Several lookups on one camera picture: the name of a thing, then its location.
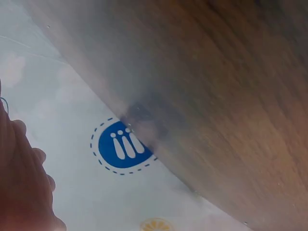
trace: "finger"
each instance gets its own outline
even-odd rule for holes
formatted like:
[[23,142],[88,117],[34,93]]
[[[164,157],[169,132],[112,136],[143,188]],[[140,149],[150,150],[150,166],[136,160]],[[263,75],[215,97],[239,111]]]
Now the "finger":
[[56,217],[56,228],[54,231],[66,231],[65,223]]
[[56,183],[54,182],[54,179],[51,176],[47,175],[47,177],[49,180],[51,191],[54,191],[56,189]]
[[18,119],[18,120],[14,120],[13,123],[17,125],[17,127],[22,131],[24,135],[26,134],[27,127],[23,121]]
[[46,153],[39,148],[33,148],[34,154],[38,157],[41,164],[46,160]]

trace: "logo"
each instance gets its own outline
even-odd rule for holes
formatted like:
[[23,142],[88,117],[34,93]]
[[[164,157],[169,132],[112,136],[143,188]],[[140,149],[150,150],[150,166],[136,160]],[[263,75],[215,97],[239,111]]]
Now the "logo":
[[169,221],[161,218],[147,219],[140,225],[140,231],[175,231]]
[[119,175],[134,174],[157,160],[117,118],[110,118],[94,129],[90,148],[105,169]]

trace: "wooden surface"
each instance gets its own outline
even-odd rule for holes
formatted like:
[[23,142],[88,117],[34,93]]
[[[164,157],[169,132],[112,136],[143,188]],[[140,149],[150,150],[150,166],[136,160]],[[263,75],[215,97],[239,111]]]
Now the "wooden surface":
[[165,165],[255,231],[308,229],[308,2],[25,0]]

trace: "blurry hand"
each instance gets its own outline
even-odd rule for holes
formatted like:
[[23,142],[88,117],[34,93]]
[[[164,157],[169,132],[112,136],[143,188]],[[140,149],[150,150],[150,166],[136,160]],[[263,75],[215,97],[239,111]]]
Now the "blurry hand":
[[55,183],[44,171],[45,159],[42,150],[30,146],[25,124],[10,121],[0,103],[1,231],[66,230],[52,211]]

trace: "dashed circle border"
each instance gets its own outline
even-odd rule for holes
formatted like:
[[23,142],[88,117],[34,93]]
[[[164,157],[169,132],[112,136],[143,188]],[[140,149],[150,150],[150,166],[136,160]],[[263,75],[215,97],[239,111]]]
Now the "dashed circle border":
[[[92,145],[92,140],[93,140],[93,138],[94,138],[94,134],[95,134],[96,131],[97,131],[97,128],[94,129],[94,133],[91,135],[91,142],[90,142],[90,148],[91,148],[91,149],[92,149],[92,147],[93,147],[93,145]],[[158,160],[158,157],[155,156],[155,158],[153,159],[153,161],[156,161],[156,160]],[[113,173],[118,174],[118,175],[120,175],[120,176],[124,176],[124,175],[125,175],[125,173],[119,173],[119,172],[114,171],[113,169],[111,169],[111,168],[105,166],[105,165],[101,162],[100,159],[98,159],[98,162],[100,163],[101,166],[105,167],[105,169],[109,170],[110,172],[113,172]]]

